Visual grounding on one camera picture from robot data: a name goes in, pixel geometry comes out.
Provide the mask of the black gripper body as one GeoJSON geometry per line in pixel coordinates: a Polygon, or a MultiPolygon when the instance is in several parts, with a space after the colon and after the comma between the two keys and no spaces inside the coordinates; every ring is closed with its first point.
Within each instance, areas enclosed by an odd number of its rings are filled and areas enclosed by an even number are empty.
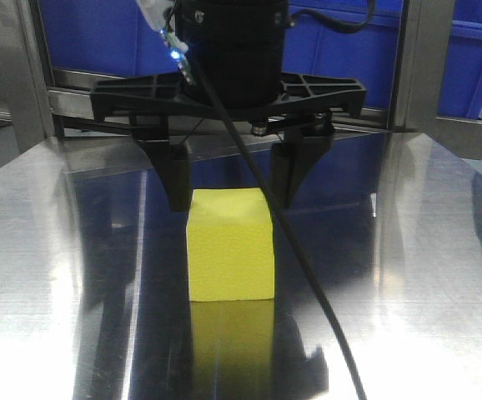
{"type": "MultiPolygon", "coordinates": [[[[110,117],[127,117],[135,138],[168,137],[171,116],[220,119],[207,98],[192,99],[186,87],[180,72],[99,81],[90,93],[93,118],[102,123],[110,117]]],[[[366,89],[356,79],[283,72],[274,101],[227,112],[232,121],[249,123],[256,137],[287,133],[328,138],[334,134],[332,110],[358,118],[365,97],[366,89]]]]}

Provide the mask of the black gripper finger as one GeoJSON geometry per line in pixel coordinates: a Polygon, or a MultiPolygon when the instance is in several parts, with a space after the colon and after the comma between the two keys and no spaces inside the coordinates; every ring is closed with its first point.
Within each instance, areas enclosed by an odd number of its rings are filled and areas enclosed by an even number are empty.
{"type": "Polygon", "coordinates": [[[270,187],[282,208],[290,208],[296,192],[319,159],[334,143],[334,129],[295,127],[284,131],[270,156],[270,187]]]}
{"type": "Polygon", "coordinates": [[[173,212],[187,212],[191,201],[190,161],[184,142],[137,141],[153,164],[173,212]]]}

